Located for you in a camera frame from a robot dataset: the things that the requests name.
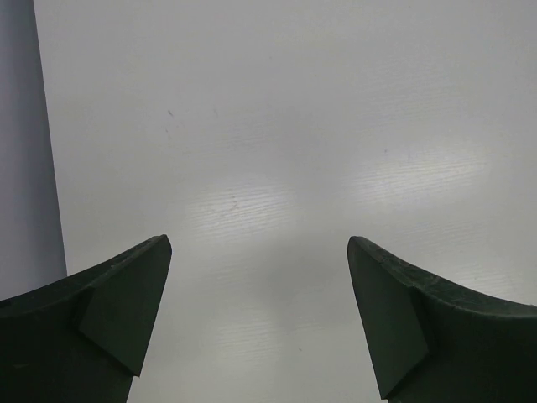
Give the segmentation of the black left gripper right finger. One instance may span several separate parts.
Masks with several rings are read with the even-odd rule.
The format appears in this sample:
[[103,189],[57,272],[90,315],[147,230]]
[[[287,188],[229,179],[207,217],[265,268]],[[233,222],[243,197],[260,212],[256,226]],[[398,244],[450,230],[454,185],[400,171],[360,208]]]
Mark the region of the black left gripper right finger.
[[347,245],[357,309],[388,402],[533,402],[536,309],[409,264],[363,237]]

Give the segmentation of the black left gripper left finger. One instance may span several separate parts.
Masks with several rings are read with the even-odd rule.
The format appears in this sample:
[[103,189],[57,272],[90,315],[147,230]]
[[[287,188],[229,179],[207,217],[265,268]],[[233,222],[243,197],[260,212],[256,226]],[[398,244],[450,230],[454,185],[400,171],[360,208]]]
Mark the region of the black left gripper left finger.
[[3,402],[124,402],[171,261],[165,235],[1,302]]

